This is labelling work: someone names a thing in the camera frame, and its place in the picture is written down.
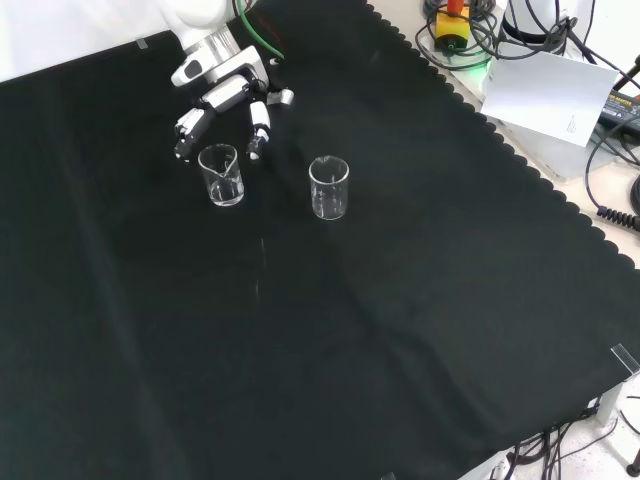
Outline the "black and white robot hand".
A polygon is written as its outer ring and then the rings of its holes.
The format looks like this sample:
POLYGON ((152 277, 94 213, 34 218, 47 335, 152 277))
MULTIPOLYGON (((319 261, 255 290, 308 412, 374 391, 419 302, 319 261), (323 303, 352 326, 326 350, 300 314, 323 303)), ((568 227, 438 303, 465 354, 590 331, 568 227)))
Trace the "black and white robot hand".
POLYGON ((205 76, 212 79, 212 88, 197 98, 195 106, 180 117, 174 127, 175 156, 187 162, 213 120, 247 101, 252 135, 246 153, 250 161, 258 162, 271 136, 268 108, 275 105, 291 106, 295 98, 294 92, 270 84, 266 67, 254 46, 249 46, 222 62, 217 62, 213 54, 198 50, 187 57, 172 80, 178 86, 186 86, 205 76))

